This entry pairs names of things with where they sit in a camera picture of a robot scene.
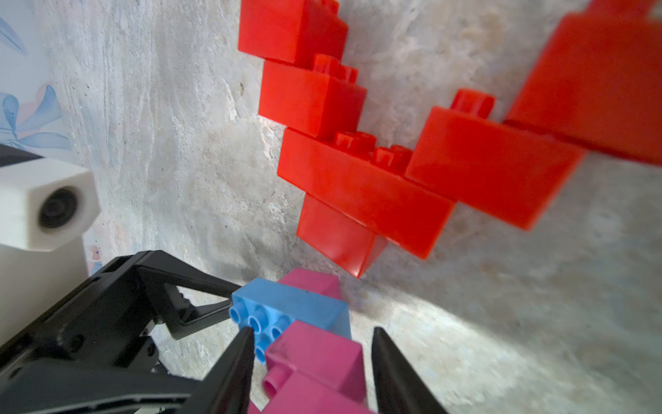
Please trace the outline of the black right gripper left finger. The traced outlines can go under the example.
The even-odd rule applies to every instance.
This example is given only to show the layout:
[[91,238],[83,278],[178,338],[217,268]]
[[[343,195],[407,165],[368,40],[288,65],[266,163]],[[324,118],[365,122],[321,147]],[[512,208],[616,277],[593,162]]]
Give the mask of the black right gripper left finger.
[[254,359],[253,329],[246,326],[178,413],[248,413]]

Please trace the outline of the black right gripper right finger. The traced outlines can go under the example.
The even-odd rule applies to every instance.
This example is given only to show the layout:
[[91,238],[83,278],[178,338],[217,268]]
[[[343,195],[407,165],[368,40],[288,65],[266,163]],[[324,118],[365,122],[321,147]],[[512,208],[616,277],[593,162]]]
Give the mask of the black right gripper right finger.
[[373,331],[371,356],[379,413],[448,414],[381,327]]

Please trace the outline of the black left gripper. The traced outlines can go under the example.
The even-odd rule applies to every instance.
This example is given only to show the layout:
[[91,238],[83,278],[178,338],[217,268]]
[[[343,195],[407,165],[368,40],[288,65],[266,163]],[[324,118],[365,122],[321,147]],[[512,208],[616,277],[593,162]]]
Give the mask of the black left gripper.
[[[222,299],[196,306],[179,291]],[[176,409],[200,384],[169,374],[150,336],[175,340],[229,319],[241,287],[162,250],[120,256],[1,348],[1,412]]]

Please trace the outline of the blue 2x4 lego brick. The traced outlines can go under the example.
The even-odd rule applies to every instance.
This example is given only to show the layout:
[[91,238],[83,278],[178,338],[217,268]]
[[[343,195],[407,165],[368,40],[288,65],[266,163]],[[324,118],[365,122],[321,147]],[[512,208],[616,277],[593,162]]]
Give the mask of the blue 2x4 lego brick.
[[241,329],[253,329],[261,363],[267,362],[268,347],[296,321],[352,337],[348,303],[267,279],[254,279],[232,293],[229,315]]

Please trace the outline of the red 2x2 lego brick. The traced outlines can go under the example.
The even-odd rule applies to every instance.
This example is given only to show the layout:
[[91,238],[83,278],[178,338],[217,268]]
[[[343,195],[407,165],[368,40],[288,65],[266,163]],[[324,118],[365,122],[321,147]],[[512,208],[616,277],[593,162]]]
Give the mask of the red 2x2 lego brick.
[[339,8],[336,1],[243,0],[238,49],[308,69],[316,55],[341,60],[348,25]]
[[582,148],[489,119],[495,98],[460,89],[432,108],[407,179],[531,230],[586,155]]
[[357,85],[358,70],[328,55],[316,55],[312,67],[266,61],[259,114],[318,140],[355,132],[367,97]]
[[362,277],[389,244],[310,194],[303,200],[297,236],[355,278]]

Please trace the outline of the red 2x4 lego brick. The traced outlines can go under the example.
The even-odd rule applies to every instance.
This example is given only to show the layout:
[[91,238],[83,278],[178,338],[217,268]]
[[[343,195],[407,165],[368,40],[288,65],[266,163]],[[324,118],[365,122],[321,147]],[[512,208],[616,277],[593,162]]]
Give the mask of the red 2x4 lego brick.
[[405,178],[413,154],[398,145],[379,147],[367,133],[320,141],[288,128],[278,175],[425,260],[455,203]]

